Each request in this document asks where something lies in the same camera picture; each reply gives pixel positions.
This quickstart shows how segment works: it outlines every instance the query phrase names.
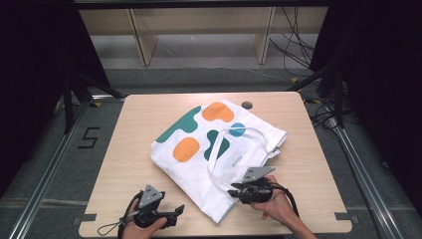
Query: wooden table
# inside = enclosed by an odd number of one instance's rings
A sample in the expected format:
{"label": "wooden table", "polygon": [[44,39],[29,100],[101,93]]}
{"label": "wooden table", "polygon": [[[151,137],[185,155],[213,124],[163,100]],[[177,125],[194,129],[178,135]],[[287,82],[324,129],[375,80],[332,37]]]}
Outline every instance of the wooden table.
{"label": "wooden table", "polygon": [[[97,237],[99,227],[114,223],[130,199],[146,184],[165,191],[158,210],[174,211],[185,204],[177,226],[157,231],[155,236],[230,236],[290,234],[288,228],[261,212],[238,203],[227,217],[215,224],[150,159],[150,146],[165,130],[191,109],[227,99],[250,110],[259,118],[288,132],[281,155],[269,160],[279,182],[294,195],[301,218],[314,233],[351,230],[349,220],[336,220],[345,213],[332,174],[326,163],[302,99],[297,93],[222,93],[138,95],[126,98],[105,155],[86,214],[95,221],[82,222],[83,237]],[[107,236],[115,236],[114,229]]]}

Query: hand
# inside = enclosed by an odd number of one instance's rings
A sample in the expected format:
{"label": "hand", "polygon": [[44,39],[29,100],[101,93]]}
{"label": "hand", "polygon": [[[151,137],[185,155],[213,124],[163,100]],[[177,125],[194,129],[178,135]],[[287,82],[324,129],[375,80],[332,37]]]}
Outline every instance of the hand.
{"label": "hand", "polygon": [[[129,214],[134,212],[134,209],[138,203],[139,199],[134,200],[133,204],[130,206]],[[128,217],[127,221],[129,221],[124,228],[123,235],[121,236],[122,239],[149,239],[151,238],[152,234],[159,230],[161,227],[165,225],[167,222],[167,218],[162,217],[156,220],[152,225],[147,228],[138,227],[133,221],[133,217]]]}
{"label": "hand", "polygon": [[[271,182],[278,183],[273,175],[266,176]],[[282,190],[273,190],[273,196],[268,202],[252,202],[251,207],[263,211],[262,219],[270,216],[274,220],[287,226],[298,238],[316,238],[304,222],[296,215],[286,193]]]}

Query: gray carpet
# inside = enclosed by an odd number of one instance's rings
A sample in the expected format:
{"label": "gray carpet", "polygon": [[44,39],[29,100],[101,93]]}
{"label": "gray carpet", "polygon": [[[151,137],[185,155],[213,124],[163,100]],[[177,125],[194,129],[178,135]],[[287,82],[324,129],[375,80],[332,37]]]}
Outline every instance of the gray carpet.
{"label": "gray carpet", "polygon": [[[112,87],[124,94],[170,94],[196,92],[265,92],[285,91],[290,75],[279,69],[256,69],[254,72],[231,69],[175,69],[175,70],[107,70]],[[306,75],[309,71],[296,71]],[[302,91],[304,99],[316,97],[315,82]],[[92,89],[94,95],[103,94]],[[115,123],[123,103],[102,102],[85,112],[64,160],[47,192],[43,205],[27,234],[27,238],[80,238],[78,220],[85,212],[97,174],[106,153]],[[306,104],[313,116],[318,104]],[[345,128],[377,186],[387,206],[394,214],[404,238],[422,237],[422,220],[391,172],[379,165],[382,160],[365,128],[356,124],[354,115],[346,116]],[[0,204],[0,238],[6,238],[18,219],[26,201],[32,195],[51,160],[64,131],[64,109],[51,117],[49,127]],[[97,137],[94,148],[80,148],[90,142],[82,140],[88,127],[95,127],[88,136]],[[353,178],[347,159],[335,134],[316,127],[328,165],[350,216],[358,222],[346,234],[319,234],[318,238],[377,238],[375,226],[363,196]],[[382,238],[386,238],[378,225]]]}

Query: green shape print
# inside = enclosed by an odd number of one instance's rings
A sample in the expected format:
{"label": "green shape print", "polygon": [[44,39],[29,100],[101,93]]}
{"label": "green shape print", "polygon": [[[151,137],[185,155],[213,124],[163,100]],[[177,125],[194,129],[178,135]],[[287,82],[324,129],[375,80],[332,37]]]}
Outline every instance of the green shape print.
{"label": "green shape print", "polygon": [[158,139],[157,142],[166,142],[171,135],[178,129],[182,129],[185,132],[191,133],[198,128],[198,123],[193,118],[196,114],[201,111],[201,107],[192,109],[176,123],[174,123],[168,130],[166,130]]}
{"label": "green shape print", "polygon": [[[211,145],[205,150],[204,157],[208,161],[210,159],[211,150],[214,147],[215,139],[217,138],[218,131],[217,130],[210,130],[207,133],[207,138],[210,141]],[[220,148],[217,153],[217,159],[230,147],[230,142],[226,138],[223,138],[221,142]]]}

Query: small round object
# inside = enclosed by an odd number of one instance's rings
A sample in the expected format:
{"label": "small round object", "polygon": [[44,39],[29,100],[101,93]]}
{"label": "small round object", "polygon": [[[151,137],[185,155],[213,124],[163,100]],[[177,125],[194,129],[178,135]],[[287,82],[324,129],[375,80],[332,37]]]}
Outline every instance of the small round object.
{"label": "small round object", "polygon": [[243,102],[242,103],[242,108],[245,110],[250,110],[254,105],[252,105],[252,103],[250,102]]}

